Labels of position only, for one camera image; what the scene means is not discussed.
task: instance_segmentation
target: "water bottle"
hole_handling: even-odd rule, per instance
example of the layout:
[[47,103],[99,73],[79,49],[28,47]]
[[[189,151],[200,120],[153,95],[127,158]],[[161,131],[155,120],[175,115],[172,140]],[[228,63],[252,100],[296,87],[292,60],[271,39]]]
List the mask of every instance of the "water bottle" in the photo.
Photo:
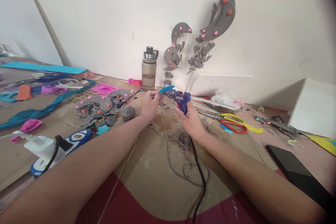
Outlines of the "water bottle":
[[147,50],[143,52],[142,59],[142,90],[154,90],[156,76],[156,59],[159,51],[153,50],[153,47],[147,46]]

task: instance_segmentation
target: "blue flower cutout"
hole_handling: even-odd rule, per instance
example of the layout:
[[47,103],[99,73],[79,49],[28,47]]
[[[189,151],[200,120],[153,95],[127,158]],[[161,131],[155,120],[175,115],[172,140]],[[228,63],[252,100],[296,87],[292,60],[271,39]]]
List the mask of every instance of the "blue flower cutout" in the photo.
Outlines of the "blue flower cutout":
[[233,131],[230,130],[228,127],[224,126],[223,124],[220,124],[219,126],[221,126],[223,129],[225,129],[225,131],[229,134],[231,134]]
[[110,129],[110,127],[107,127],[106,125],[103,125],[103,126],[98,128],[97,135],[102,135],[105,132],[107,132],[109,129]]

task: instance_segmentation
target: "black phone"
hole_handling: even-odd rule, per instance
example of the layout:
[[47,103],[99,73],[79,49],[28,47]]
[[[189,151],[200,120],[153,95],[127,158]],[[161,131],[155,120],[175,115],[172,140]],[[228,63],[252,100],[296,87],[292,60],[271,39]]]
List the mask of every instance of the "black phone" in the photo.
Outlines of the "black phone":
[[266,149],[289,182],[307,194],[326,211],[329,210],[333,196],[317,181],[293,153],[272,145]]

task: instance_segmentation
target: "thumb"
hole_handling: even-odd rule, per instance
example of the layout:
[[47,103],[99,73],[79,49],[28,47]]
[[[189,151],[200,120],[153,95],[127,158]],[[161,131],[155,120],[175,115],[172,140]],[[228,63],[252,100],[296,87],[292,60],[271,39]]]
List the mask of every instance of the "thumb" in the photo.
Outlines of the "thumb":
[[187,119],[188,117],[178,108],[175,108],[177,115],[180,117],[181,121]]
[[155,103],[159,104],[159,100],[160,100],[160,95],[159,95],[159,93],[156,93],[155,96],[154,96],[153,101],[154,101]]

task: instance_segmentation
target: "blue glue gun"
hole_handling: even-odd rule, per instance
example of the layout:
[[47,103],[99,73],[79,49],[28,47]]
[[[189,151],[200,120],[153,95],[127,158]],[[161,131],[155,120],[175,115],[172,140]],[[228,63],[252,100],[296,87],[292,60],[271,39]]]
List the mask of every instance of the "blue glue gun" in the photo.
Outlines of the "blue glue gun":
[[164,92],[170,99],[174,99],[177,102],[177,106],[182,110],[184,114],[187,113],[187,102],[191,101],[191,94],[187,92],[181,92],[176,90],[168,90]]

